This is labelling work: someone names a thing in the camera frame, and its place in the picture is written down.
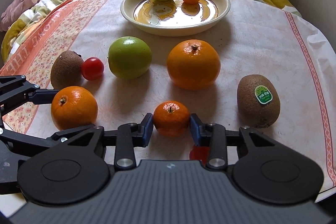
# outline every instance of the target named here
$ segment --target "green sticker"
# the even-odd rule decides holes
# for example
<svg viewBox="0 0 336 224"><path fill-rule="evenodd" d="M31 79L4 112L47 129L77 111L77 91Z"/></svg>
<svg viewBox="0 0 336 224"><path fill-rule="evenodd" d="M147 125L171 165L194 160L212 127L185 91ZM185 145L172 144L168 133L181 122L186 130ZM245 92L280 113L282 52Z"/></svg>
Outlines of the green sticker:
<svg viewBox="0 0 336 224"><path fill-rule="evenodd" d="M273 99L271 92L263 85L257 86L254 90L254 94L257 97L259 103L263 105L266 105Z"/></svg>

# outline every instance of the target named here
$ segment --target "floral pattern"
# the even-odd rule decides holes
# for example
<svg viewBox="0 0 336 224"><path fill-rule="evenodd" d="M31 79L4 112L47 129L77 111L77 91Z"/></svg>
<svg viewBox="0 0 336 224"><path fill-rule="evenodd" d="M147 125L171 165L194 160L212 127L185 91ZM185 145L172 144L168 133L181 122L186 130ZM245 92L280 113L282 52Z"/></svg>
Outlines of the floral pattern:
<svg viewBox="0 0 336 224"><path fill-rule="evenodd" d="M71 47L77 35L106 1L78 0L68 4L76 5L76 7L72 10L69 9L70 12L36 55L32 65L26 71L26 77L29 82L38 84L43 89L48 87L50 70L54 60ZM4 122L14 131L25 134L37 109L37 105L28 102L5 115L3 117Z"/></svg>

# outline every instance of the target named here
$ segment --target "metal screw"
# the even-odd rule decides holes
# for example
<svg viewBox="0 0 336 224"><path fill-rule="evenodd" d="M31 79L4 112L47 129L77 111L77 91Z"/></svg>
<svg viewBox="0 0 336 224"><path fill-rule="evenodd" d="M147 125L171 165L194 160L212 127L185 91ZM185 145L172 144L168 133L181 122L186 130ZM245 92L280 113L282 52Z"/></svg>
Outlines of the metal screw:
<svg viewBox="0 0 336 224"><path fill-rule="evenodd" d="M130 167L133 164L133 160L131 159L120 159L117 160L117 165L120 167Z"/></svg>
<svg viewBox="0 0 336 224"><path fill-rule="evenodd" d="M209 160L209 164L213 167L222 167L223 165L225 165L225 160L214 158Z"/></svg>

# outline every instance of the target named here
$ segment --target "ceramic plate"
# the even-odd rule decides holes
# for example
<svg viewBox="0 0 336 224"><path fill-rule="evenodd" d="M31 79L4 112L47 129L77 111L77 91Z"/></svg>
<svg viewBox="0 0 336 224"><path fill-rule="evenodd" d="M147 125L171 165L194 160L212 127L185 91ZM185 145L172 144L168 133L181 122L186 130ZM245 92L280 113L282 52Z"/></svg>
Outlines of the ceramic plate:
<svg viewBox="0 0 336 224"><path fill-rule="evenodd" d="M123 0L121 13L139 29L160 36L180 37L205 31L230 10L230 0Z"/></svg>

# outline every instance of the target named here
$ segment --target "kiwi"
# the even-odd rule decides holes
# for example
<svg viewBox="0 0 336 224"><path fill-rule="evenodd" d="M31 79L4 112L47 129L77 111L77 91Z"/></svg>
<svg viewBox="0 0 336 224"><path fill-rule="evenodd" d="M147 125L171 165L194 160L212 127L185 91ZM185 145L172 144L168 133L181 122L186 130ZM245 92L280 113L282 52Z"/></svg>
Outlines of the kiwi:
<svg viewBox="0 0 336 224"><path fill-rule="evenodd" d="M81 66L83 62L82 57L73 51L61 53L56 58L50 72L50 82L54 89L79 85L82 78Z"/></svg>
<svg viewBox="0 0 336 224"><path fill-rule="evenodd" d="M259 96L265 93L265 97L260 99L261 102L255 95L257 87L259 87L257 91L257 94L260 93ZM270 95L267 94L267 89L272 95L271 101L269 101ZM275 123L280 114L278 93L272 83L262 75L248 75L240 80L237 89L237 104L242 120L255 128L269 127Z"/></svg>

